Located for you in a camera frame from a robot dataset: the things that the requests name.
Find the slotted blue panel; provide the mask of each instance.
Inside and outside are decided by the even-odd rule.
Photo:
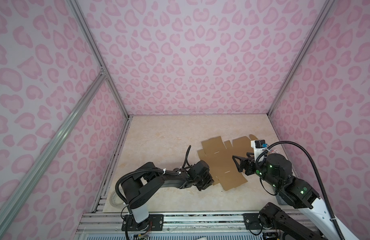
[[[149,240],[197,240],[206,237],[208,240],[263,240],[262,234],[251,233],[151,233]],[[124,233],[89,234],[87,240],[126,240]]]

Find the black mounting plate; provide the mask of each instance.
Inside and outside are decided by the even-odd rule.
[[[122,231],[125,231],[125,221],[126,218],[129,217],[128,220],[128,231],[146,231],[146,226],[149,222],[152,222],[152,229],[151,231],[162,231],[163,226],[163,215],[162,214],[149,214],[149,217],[142,221],[141,223],[136,223],[133,216],[126,215],[125,220],[122,223]]]
[[[257,214],[243,214],[242,216],[244,217],[244,223],[245,223],[246,230],[261,230],[262,227],[259,224],[258,213]]]

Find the side wall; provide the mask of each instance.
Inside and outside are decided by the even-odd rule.
[[[3,239],[73,237],[93,204],[124,121],[103,83]]]
[[[0,1],[0,208],[98,73],[64,0]]]
[[[311,153],[338,218],[370,239],[370,1],[339,1],[271,122]],[[286,150],[318,190],[307,158]]]
[[[324,0],[78,1],[130,114],[267,113]]]

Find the pink patterned wall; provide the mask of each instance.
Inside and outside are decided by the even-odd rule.
[[[64,0],[0,0],[0,208],[98,73]]]
[[[130,114],[266,113],[324,0],[80,0]]]
[[[340,0],[271,117],[311,153],[341,221],[370,240],[370,1]],[[310,163],[287,151],[319,189]]]
[[[93,204],[123,123],[103,83],[3,240],[70,239]]]

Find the brown cardboard sheet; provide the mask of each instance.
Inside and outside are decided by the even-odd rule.
[[[237,171],[232,156],[244,157],[247,152],[253,152],[250,140],[257,140],[257,137],[254,135],[249,137],[234,139],[233,144],[229,140],[222,142],[221,136],[201,142],[202,149],[197,151],[198,157],[209,165],[210,174],[214,180],[213,185],[220,183],[227,191],[247,182],[242,173]]]

